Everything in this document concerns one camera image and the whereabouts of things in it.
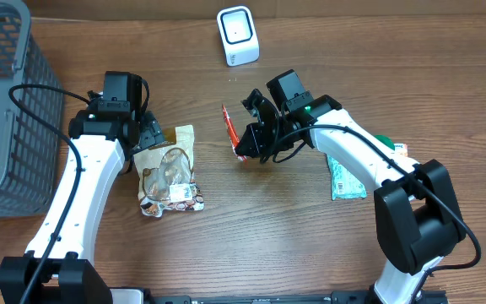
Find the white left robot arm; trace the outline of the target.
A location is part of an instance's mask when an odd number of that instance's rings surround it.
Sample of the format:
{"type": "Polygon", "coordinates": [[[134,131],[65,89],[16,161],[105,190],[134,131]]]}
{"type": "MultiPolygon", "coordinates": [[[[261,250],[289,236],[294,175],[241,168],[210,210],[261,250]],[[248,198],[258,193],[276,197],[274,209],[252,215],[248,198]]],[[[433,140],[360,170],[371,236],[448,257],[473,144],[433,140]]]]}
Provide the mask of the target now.
{"type": "Polygon", "coordinates": [[[149,85],[129,72],[105,73],[104,89],[84,98],[63,134],[11,101],[68,146],[67,162],[41,228],[21,257],[0,264],[0,291],[7,303],[137,303],[150,301],[143,288],[109,287],[94,267],[95,241],[116,178],[132,169],[133,156],[160,142],[147,106],[149,85]]]}

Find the beige brown snack pouch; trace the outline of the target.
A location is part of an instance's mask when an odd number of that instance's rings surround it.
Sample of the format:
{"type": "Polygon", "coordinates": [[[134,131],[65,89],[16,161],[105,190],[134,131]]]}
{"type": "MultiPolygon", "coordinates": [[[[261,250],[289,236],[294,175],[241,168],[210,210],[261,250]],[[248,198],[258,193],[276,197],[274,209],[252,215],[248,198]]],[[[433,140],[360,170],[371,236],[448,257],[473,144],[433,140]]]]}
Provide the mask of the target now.
{"type": "Polygon", "coordinates": [[[194,170],[194,127],[170,128],[165,139],[134,156],[143,215],[160,218],[169,211],[203,210],[204,198],[194,170]]]}

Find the green lid jar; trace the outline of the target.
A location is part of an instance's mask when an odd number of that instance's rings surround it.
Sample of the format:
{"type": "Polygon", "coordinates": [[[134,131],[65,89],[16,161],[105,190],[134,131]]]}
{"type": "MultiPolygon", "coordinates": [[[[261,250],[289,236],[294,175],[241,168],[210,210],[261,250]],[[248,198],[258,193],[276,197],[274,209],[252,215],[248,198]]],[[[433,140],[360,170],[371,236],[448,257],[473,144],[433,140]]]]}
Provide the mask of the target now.
{"type": "Polygon", "coordinates": [[[395,150],[395,144],[387,136],[385,136],[385,135],[376,135],[375,138],[378,139],[385,146],[387,146],[389,149],[395,150]]]}

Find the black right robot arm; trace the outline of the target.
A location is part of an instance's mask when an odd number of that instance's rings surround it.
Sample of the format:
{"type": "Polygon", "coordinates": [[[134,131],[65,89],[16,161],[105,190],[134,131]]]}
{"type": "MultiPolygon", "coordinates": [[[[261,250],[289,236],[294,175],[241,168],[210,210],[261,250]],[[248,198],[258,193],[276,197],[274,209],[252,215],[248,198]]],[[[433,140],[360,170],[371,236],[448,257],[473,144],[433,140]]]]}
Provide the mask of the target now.
{"type": "Polygon", "coordinates": [[[332,302],[445,303],[445,292],[423,285],[467,235],[447,169],[437,160],[420,164],[396,153],[331,96],[313,97],[294,70],[269,81],[267,89],[269,98],[253,90],[242,101],[256,121],[235,153],[265,162],[308,145],[344,166],[374,197],[386,265],[368,290],[335,291],[332,302]]]}

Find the red white snack packet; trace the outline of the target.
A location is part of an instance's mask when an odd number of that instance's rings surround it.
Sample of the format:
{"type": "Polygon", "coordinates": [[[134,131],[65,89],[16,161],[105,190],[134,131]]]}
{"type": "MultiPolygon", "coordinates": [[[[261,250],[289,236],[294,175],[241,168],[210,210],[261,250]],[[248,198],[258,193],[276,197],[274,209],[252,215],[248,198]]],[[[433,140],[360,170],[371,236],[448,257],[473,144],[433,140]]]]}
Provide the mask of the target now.
{"type": "Polygon", "coordinates": [[[239,137],[236,133],[235,126],[234,126],[234,124],[233,124],[233,122],[230,118],[230,115],[229,115],[225,105],[222,105],[222,112],[223,112],[223,119],[224,119],[224,123],[225,123],[226,129],[227,129],[227,134],[229,136],[229,141],[230,141],[232,150],[233,150],[235,156],[237,157],[237,159],[239,161],[246,161],[246,157],[244,155],[238,155],[235,152],[235,148],[236,148],[237,144],[240,142],[240,139],[239,139],[239,137]]]}

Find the orange Kleenex tissue pack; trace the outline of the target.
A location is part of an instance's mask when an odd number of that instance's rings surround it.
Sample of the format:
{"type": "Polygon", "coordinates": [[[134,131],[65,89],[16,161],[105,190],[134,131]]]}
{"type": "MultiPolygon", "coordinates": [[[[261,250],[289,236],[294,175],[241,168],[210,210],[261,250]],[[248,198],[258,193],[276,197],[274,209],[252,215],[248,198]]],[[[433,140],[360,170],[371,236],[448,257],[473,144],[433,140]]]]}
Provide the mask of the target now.
{"type": "Polygon", "coordinates": [[[397,154],[408,157],[408,146],[402,143],[394,143],[394,150],[397,154]]]}

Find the teal tissue pack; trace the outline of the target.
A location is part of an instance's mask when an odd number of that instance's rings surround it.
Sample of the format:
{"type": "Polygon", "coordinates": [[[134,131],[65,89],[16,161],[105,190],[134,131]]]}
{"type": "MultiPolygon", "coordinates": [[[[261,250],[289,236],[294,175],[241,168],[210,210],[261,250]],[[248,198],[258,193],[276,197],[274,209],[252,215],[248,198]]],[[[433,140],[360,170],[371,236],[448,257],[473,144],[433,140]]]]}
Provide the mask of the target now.
{"type": "Polygon", "coordinates": [[[332,200],[366,198],[367,192],[352,173],[331,156],[327,156],[327,164],[331,173],[332,200]]]}

